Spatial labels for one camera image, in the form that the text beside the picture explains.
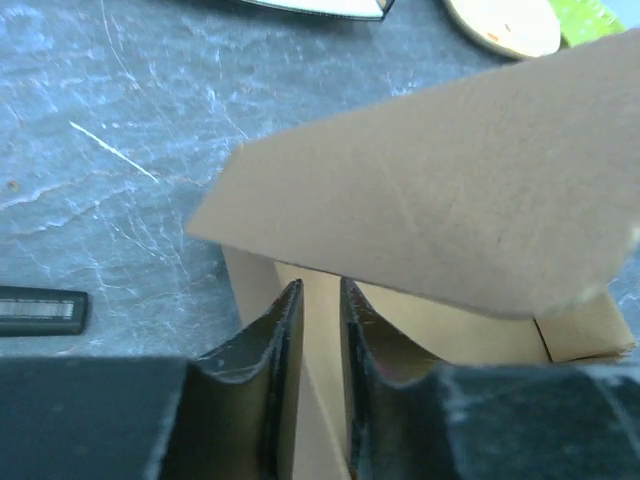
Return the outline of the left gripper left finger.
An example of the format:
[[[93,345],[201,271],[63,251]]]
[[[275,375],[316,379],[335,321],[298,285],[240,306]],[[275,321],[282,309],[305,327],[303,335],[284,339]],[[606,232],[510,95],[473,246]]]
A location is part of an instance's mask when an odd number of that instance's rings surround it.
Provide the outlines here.
[[[5,357],[5,479],[289,479],[304,287],[204,356]]]

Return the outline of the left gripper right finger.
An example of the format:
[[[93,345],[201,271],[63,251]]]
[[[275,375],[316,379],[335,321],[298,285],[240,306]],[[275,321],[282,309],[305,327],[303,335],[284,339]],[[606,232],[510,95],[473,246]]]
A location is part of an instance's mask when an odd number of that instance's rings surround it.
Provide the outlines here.
[[[635,364],[459,366],[340,283],[349,469],[356,479],[635,479]]]

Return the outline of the brown cardboard box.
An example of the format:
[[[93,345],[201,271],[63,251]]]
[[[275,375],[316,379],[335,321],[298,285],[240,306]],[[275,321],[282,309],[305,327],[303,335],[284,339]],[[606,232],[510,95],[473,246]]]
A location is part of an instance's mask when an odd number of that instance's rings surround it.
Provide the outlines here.
[[[243,323],[305,285],[297,479],[350,479],[339,284],[457,364],[614,360],[639,242],[639,32],[239,146],[188,232]]]

